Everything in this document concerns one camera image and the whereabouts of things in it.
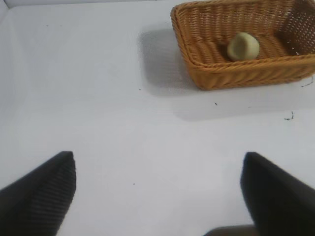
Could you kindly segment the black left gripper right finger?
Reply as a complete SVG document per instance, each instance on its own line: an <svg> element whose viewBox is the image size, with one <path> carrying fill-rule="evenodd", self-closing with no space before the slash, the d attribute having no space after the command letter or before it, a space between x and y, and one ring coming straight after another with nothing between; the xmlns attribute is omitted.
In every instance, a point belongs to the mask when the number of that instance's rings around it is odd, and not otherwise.
<svg viewBox="0 0 315 236"><path fill-rule="evenodd" d="M261 236L313 236L315 190L262 155L248 152L242 194Z"/></svg>

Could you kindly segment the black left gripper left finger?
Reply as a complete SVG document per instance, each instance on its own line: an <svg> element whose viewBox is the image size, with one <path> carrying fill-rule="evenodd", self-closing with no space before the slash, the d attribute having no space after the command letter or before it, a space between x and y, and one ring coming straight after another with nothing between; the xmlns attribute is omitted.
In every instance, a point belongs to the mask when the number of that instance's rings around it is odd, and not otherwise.
<svg viewBox="0 0 315 236"><path fill-rule="evenodd" d="M75 161L62 151L0 191L2 236L55 236L75 194Z"/></svg>

